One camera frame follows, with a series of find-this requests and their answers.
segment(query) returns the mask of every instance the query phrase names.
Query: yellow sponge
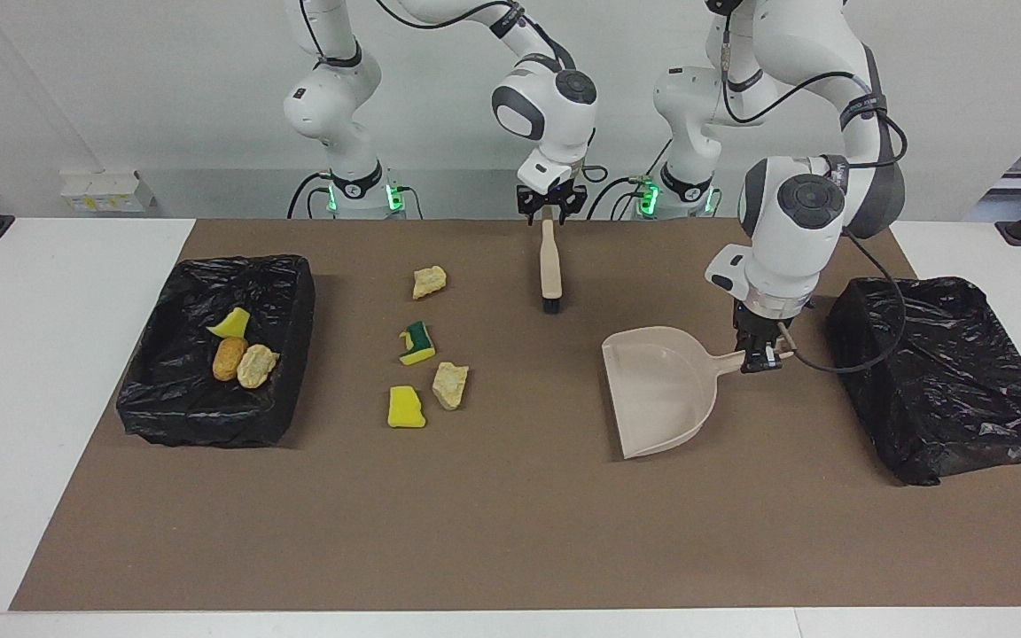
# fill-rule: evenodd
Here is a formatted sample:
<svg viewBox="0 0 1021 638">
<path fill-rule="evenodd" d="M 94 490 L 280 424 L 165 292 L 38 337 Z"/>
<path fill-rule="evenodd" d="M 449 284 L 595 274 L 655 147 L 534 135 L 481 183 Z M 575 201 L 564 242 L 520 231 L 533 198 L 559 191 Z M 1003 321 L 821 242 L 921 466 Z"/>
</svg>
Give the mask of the yellow sponge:
<svg viewBox="0 0 1021 638">
<path fill-rule="evenodd" d="M 250 320 L 250 312 L 243 310 L 242 307 L 236 307 L 234 310 L 231 310 L 230 314 L 227 314 L 227 318 L 224 318 L 223 322 L 220 322 L 215 326 L 207 328 L 207 331 L 210 331 L 211 335 L 220 339 L 243 339 L 243 336 L 246 335 L 246 324 Z"/>
<path fill-rule="evenodd" d="M 407 351 L 400 355 L 400 363 L 404 363 L 405 366 L 411 366 L 414 363 L 420 363 L 422 360 L 436 356 L 436 345 L 433 344 L 433 339 L 428 335 L 428 327 L 425 326 L 425 323 L 417 322 L 405 328 L 404 332 L 400 333 L 400 338 L 404 340 L 405 347 L 407 347 Z"/>
<path fill-rule="evenodd" d="M 428 425 L 420 411 L 417 388 L 394 386 L 388 389 L 388 425 L 393 428 L 423 428 Z"/>
</svg>

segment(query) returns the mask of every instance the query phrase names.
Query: dustpan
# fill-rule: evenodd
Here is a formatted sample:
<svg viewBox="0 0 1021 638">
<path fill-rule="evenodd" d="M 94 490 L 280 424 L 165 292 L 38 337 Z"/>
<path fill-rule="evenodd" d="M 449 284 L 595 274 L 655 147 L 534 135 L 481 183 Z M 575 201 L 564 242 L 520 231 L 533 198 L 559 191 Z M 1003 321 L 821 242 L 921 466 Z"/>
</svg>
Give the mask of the dustpan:
<svg viewBox="0 0 1021 638">
<path fill-rule="evenodd" d="M 742 367 L 744 352 L 713 356 L 676 328 L 640 328 L 601 344 L 625 459 L 664 452 L 700 432 L 717 381 Z"/>
</svg>

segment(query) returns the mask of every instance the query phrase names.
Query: black cable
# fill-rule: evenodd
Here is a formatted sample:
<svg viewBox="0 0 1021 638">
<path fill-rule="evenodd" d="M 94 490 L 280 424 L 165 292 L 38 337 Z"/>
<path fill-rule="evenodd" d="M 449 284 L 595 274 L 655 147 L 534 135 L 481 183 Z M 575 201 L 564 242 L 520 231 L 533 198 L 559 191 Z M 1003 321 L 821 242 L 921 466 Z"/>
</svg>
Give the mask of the black cable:
<svg viewBox="0 0 1021 638">
<path fill-rule="evenodd" d="M 624 193 L 617 198 L 617 201 L 613 202 L 613 210 L 609 211 L 609 222 L 617 222 L 617 206 L 621 205 L 621 202 L 631 202 L 635 198 L 636 195 L 632 193 Z"/>
<path fill-rule="evenodd" d="M 765 109 L 762 109 L 762 111 L 759 111 L 758 113 L 753 114 L 753 116 L 738 117 L 737 114 L 735 114 L 735 112 L 732 109 L 730 109 L 730 97 L 727 97 L 727 71 L 723 71 L 722 94 L 724 94 L 724 108 L 727 109 L 727 114 L 729 114 L 730 117 L 732 117 L 732 119 L 734 119 L 735 121 L 740 122 L 740 125 L 750 125 L 750 122 L 757 119 L 761 119 L 761 117 L 766 117 L 767 113 L 770 113 L 774 109 L 777 109 L 778 106 L 782 104 L 782 102 L 789 100 L 791 97 L 794 96 L 795 93 L 805 90 L 807 86 L 811 86 L 816 82 L 822 82 L 823 80 L 830 80 L 830 78 L 847 78 L 848 80 L 856 80 L 857 77 L 847 70 L 831 70 L 830 72 L 820 73 L 820 76 L 815 76 L 810 80 L 803 82 L 803 84 L 795 86 L 794 89 L 790 89 L 789 91 L 786 92 L 785 96 L 779 97 L 778 100 L 776 100 L 773 104 L 767 106 L 767 108 Z"/>
<path fill-rule="evenodd" d="M 785 96 L 779 97 L 773 104 L 767 106 L 767 108 L 762 109 L 758 113 L 750 117 L 738 117 L 737 114 L 730 108 L 730 97 L 727 93 L 727 84 L 729 84 L 729 68 L 730 68 L 730 53 L 727 47 L 730 46 L 730 15 L 727 16 L 726 23 L 724 23 L 724 37 L 722 37 L 722 43 L 724 44 L 724 56 L 725 59 L 721 60 L 720 79 L 721 79 L 721 93 L 722 100 L 724 100 L 724 108 L 727 109 L 727 114 L 732 117 L 733 120 L 737 121 L 739 125 L 750 125 L 750 122 L 765 117 L 767 113 L 770 113 L 774 109 L 778 108 L 779 104 L 789 100 L 794 96 L 795 93 L 805 90 L 808 86 L 812 84 L 817 84 L 817 82 L 822 82 L 823 80 L 830 80 L 830 78 L 846 78 L 846 80 L 852 80 L 862 86 L 863 91 L 868 90 L 868 86 L 862 84 L 862 81 L 858 80 L 854 73 L 847 70 L 833 70 L 830 72 L 819 73 L 806 82 L 795 86 L 795 88 L 790 89 L 786 92 Z M 852 163 L 849 165 L 850 169 L 862 169 L 862 168 L 882 168 L 882 166 L 893 165 L 894 163 L 903 160 L 905 154 L 909 152 L 909 137 L 904 134 L 904 130 L 901 129 L 896 121 L 892 120 L 892 117 L 888 117 L 888 113 L 883 110 L 876 111 L 877 117 L 880 121 L 884 121 L 892 131 L 896 133 L 896 137 L 901 138 L 901 151 L 892 157 L 890 160 L 875 161 L 875 162 L 864 162 L 864 163 Z"/>
<path fill-rule="evenodd" d="M 601 189 L 601 192 L 596 194 L 596 198 L 593 199 L 593 205 L 588 207 L 588 214 L 585 215 L 585 222 L 590 222 L 591 218 L 593 218 L 593 212 L 596 211 L 596 205 L 601 202 L 601 198 L 604 198 L 604 194 L 609 193 L 609 191 L 612 191 L 617 186 L 627 185 L 630 179 L 631 178 L 617 178 L 614 179 L 613 182 L 609 182 L 607 185 L 604 186 L 604 189 Z"/>
<path fill-rule="evenodd" d="M 588 157 L 588 150 L 593 148 L 593 140 L 595 139 L 596 139 L 596 127 L 593 127 L 593 132 L 588 134 L 588 142 L 585 142 L 585 157 Z M 598 179 L 590 178 L 588 176 L 588 171 L 591 170 L 593 171 L 600 170 L 601 177 Z M 584 177 L 585 181 L 587 181 L 591 185 L 600 185 L 601 183 L 606 181 L 606 179 L 609 179 L 609 168 L 606 168 L 606 166 L 600 165 L 599 163 L 582 163 L 582 177 Z"/>
<path fill-rule="evenodd" d="M 412 197 L 417 199 L 417 214 L 420 215 L 420 218 L 424 218 L 425 209 L 423 209 L 423 206 L 420 205 L 420 193 L 418 193 L 411 186 L 401 186 L 398 191 L 401 193 L 409 192 L 412 194 Z"/>
<path fill-rule="evenodd" d="M 327 193 L 328 194 L 329 193 L 329 189 L 314 189 L 312 191 L 309 191 L 305 195 L 305 213 L 306 213 L 306 215 L 308 215 L 309 218 L 312 218 L 312 197 L 314 197 L 314 195 L 317 195 L 318 193 Z M 332 212 L 330 212 L 329 214 L 330 214 L 330 217 L 334 217 L 334 218 L 337 217 L 337 215 L 333 214 Z"/>
<path fill-rule="evenodd" d="M 590 178 L 588 174 L 591 170 L 592 171 L 600 170 L 601 177 L 596 179 Z M 584 164 L 582 166 L 582 177 L 585 178 L 585 181 L 587 181 L 591 185 L 600 185 L 601 183 L 606 181 L 606 179 L 609 179 L 609 168 L 606 168 L 606 166 L 600 165 L 599 163 Z"/>
<path fill-rule="evenodd" d="M 645 175 L 648 175 L 648 177 L 651 178 L 652 170 L 655 168 L 655 165 L 658 163 L 661 163 L 661 158 L 664 157 L 664 154 L 666 152 L 669 152 L 669 146 L 671 146 L 671 145 L 672 145 L 672 138 L 669 138 L 669 141 L 664 143 L 664 148 L 661 148 L 661 152 L 657 153 L 655 159 L 652 160 L 652 163 L 648 165 L 648 169 L 644 171 Z M 641 189 L 640 185 L 637 185 L 636 187 L 633 187 L 633 192 L 628 194 L 628 198 L 629 199 L 636 198 L 636 194 L 640 192 L 640 189 Z M 625 215 L 622 214 L 621 218 L 618 218 L 616 222 L 621 222 L 624 218 L 625 218 Z M 613 215 L 609 215 L 609 222 L 615 222 L 613 219 Z"/>
<path fill-rule="evenodd" d="M 888 117 L 887 112 L 877 111 L 877 117 L 880 117 L 880 121 L 884 121 L 892 131 L 896 133 L 896 137 L 901 138 L 901 151 L 892 158 L 887 158 L 884 161 L 870 161 L 864 163 L 850 163 L 849 169 L 854 170 L 856 168 L 882 168 L 882 166 L 893 165 L 894 163 L 903 160 L 905 154 L 909 152 L 909 137 L 904 134 L 904 130 L 901 129 L 895 121 L 892 121 L 892 117 Z"/>
<path fill-rule="evenodd" d="M 297 199 L 301 197 L 301 191 L 304 191 L 305 187 L 309 185 L 309 182 L 314 181 L 314 179 L 333 179 L 333 177 L 328 173 L 312 173 L 309 174 L 308 178 L 303 179 L 299 187 L 297 187 L 297 190 L 294 191 L 294 197 L 291 198 L 291 205 L 289 205 L 288 209 L 286 209 L 286 218 L 294 218 L 294 206 L 297 205 Z"/>
<path fill-rule="evenodd" d="M 854 242 L 854 245 L 858 247 L 858 250 L 862 251 L 863 255 L 866 255 L 866 258 L 869 261 L 871 261 L 873 265 L 877 267 L 877 271 L 880 271 L 880 274 L 882 274 L 884 276 L 884 279 L 886 279 L 887 282 L 890 283 L 890 285 L 892 286 L 892 293 L 896 295 L 896 303 L 900 304 L 901 307 L 901 325 L 896 329 L 896 336 L 892 338 L 892 343 L 890 344 L 890 346 L 884 348 L 884 350 L 880 352 L 880 354 L 877 355 L 874 359 L 866 360 L 866 362 L 860 364 L 860 366 L 850 366 L 850 367 L 822 366 L 822 364 L 815 363 L 814 360 L 807 359 L 806 356 L 803 356 L 803 353 L 797 350 L 797 348 L 795 348 L 794 350 L 794 356 L 796 356 L 798 360 L 801 360 L 803 363 L 807 364 L 807 366 L 814 367 L 815 371 L 818 371 L 820 373 L 833 373 L 834 375 L 854 375 L 854 373 L 864 373 L 866 371 L 869 371 L 869 369 L 874 367 L 879 363 L 882 363 L 883 360 L 889 358 L 890 355 L 896 351 L 896 348 L 900 347 L 901 345 L 901 339 L 904 339 L 904 331 L 907 330 L 909 325 L 909 315 L 908 315 L 909 304 L 904 299 L 904 292 L 901 291 L 900 282 L 896 282 L 896 279 L 892 278 L 888 269 L 884 267 L 883 263 L 878 261 L 878 259 L 874 257 L 874 255 L 872 255 L 872 253 L 869 252 L 869 250 L 866 249 L 866 247 L 864 247 L 862 242 L 859 242 L 858 239 L 855 238 L 854 234 L 849 233 L 848 229 L 842 229 L 842 235 L 845 235 L 850 242 Z M 789 332 L 787 332 L 786 330 L 786 325 L 783 324 L 782 322 L 778 323 L 778 330 L 782 331 L 783 335 L 789 335 Z"/>
<path fill-rule="evenodd" d="M 538 37 L 541 37 L 543 42 L 550 45 L 550 50 L 554 52 L 554 57 L 562 64 L 562 68 L 569 70 L 578 69 L 578 64 L 575 61 L 575 57 L 571 56 L 570 51 L 558 44 L 555 40 L 550 37 L 546 30 L 542 29 L 542 24 L 536 23 L 535 20 L 530 19 L 530 16 L 523 16 L 523 19 L 527 20 L 527 23 L 534 28 L 534 32 L 538 33 Z"/>
<path fill-rule="evenodd" d="M 312 24 L 309 23 L 309 16 L 305 12 L 305 0 L 299 0 L 299 7 L 301 8 L 301 19 L 305 20 L 305 28 L 309 30 L 309 37 L 312 40 L 312 45 L 318 49 L 318 65 L 322 65 L 328 59 L 326 53 L 321 49 L 321 43 L 318 42 L 318 34 L 312 32 Z"/>
<path fill-rule="evenodd" d="M 385 9 L 385 12 L 388 13 L 389 16 L 392 16 L 394 20 L 398 21 L 398 23 L 402 23 L 404 26 L 410 26 L 410 28 L 412 29 L 421 29 L 425 31 L 431 31 L 433 29 L 443 29 L 446 28 L 447 26 L 451 26 L 454 23 L 461 23 L 463 20 L 466 20 L 470 16 L 474 16 L 475 13 L 483 11 L 483 9 L 490 9 L 491 7 L 508 7 L 510 9 L 515 8 L 515 4 L 510 3 L 510 1 L 493 0 L 492 3 L 480 4 L 478 5 L 478 7 L 471 9 L 467 13 L 463 13 L 463 15 L 460 16 L 451 17 L 451 19 L 446 21 L 441 21 L 441 23 L 415 23 L 412 20 L 406 19 L 396 11 L 393 11 L 393 9 L 390 9 L 388 7 L 388 4 L 384 3 L 384 0 L 377 0 L 377 4 L 380 5 L 381 9 Z"/>
<path fill-rule="evenodd" d="M 782 102 L 789 100 L 791 97 L 794 96 L 795 93 L 801 91 L 803 89 L 806 89 L 807 86 L 811 86 L 816 82 L 822 82 L 823 80 L 830 80 L 830 78 L 846 78 L 846 80 L 857 81 L 857 77 L 854 76 L 854 73 L 846 70 L 831 70 L 830 72 L 824 72 L 822 73 L 822 76 L 815 76 L 810 80 L 803 82 L 803 84 L 795 86 L 794 89 L 790 89 L 789 92 L 785 94 L 785 96 L 779 97 L 774 104 L 767 106 L 767 108 L 762 109 L 762 111 L 759 111 L 758 113 L 753 114 L 753 116 L 738 117 L 737 114 L 735 114 L 733 110 L 730 109 L 730 97 L 727 96 L 727 84 L 729 84 L 729 68 L 730 68 L 730 54 L 727 52 L 727 47 L 730 46 L 730 15 L 727 16 L 727 21 L 724 24 L 724 42 L 722 43 L 724 44 L 725 59 L 721 60 L 722 63 L 721 63 L 720 76 L 722 85 L 722 97 L 724 97 L 724 108 L 727 109 L 727 114 L 729 114 L 730 117 L 732 117 L 732 119 L 737 121 L 739 125 L 750 125 L 750 122 L 757 119 L 761 119 L 761 117 L 765 117 L 767 113 L 770 113 L 774 109 L 778 108 L 779 104 L 782 104 Z"/>
</svg>

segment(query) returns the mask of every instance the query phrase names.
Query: black trash bag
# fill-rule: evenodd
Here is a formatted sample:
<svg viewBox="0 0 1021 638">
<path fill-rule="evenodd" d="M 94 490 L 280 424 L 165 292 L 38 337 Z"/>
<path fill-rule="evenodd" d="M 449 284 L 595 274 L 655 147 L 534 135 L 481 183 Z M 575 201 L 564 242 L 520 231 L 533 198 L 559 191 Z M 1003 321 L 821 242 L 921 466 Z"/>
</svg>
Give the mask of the black trash bag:
<svg viewBox="0 0 1021 638">
<path fill-rule="evenodd" d="M 979 288 L 963 279 L 903 280 L 908 327 L 866 373 L 842 375 L 880 460 L 908 485 L 1021 463 L 1021 355 Z M 855 279 L 827 318 L 836 366 L 891 345 L 900 303 L 883 279 Z"/>
<path fill-rule="evenodd" d="M 117 395 L 126 433 L 162 445 L 263 447 L 294 416 L 312 335 L 314 288 L 299 255 L 182 261 L 167 276 Z M 234 307 L 251 314 L 248 344 L 279 352 L 258 389 L 211 376 L 207 327 Z"/>
</svg>

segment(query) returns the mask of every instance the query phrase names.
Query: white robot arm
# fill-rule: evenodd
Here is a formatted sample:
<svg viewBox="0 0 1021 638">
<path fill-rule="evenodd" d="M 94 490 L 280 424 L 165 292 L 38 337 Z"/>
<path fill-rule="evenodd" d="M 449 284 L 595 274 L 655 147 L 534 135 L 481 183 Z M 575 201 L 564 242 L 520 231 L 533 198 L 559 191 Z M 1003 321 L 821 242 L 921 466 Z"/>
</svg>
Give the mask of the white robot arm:
<svg viewBox="0 0 1021 638">
<path fill-rule="evenodd" d="M 758 125 L 777 105 L 774 81 L 830 101 L 845 141 L 845 156 L 756 164 L 738 210 L 752 245 L 727 246 L 707 272 L 737 299 L 738 346 L 748 355 L 742 371 L 771 371 L 781 366 L 774 352 L 778 323 L 789 324 L 810 301 L 843 231 L 870 238 L 903 209 L 904 178 L 890 138 L 896 127 L 872 52 L 845 21 L 843 0 L 707 3 L 726 16 L 709 37 L 709 57 L 721 68 L 672 69 L 658 85 L 658 109 L 675 137 L 657 177 L 670 210 L 696 205 L 710 185 L 720 150 L 710 140 L 712 126 Z"/>
<path fill-rule="evenodd" d="M 405 11 L 445 23 L 477 8 L 474 0 L 400 0 Z M 596 88 L 576 69 L 562 45 L 518 3 L 488 3 L 469 20 L 485 24 L 519 57 L 495 88 L 491 108 L 507 132 L 538 142 L 519 168 L 519 180 L 546 195 L 575 178 L 596 118 Z"/>
<path fill-rule="evenodd" d="M 283 102 L 286 119 L 329 152 L 333 205 L 343 217 L 383 218 L 397 209 L 388 171 L 353 113 L 380 86 L 380 65 L 352 35 L 345 0 L 284 0 L 299 47 L 318 58 Z"/>
</svg>

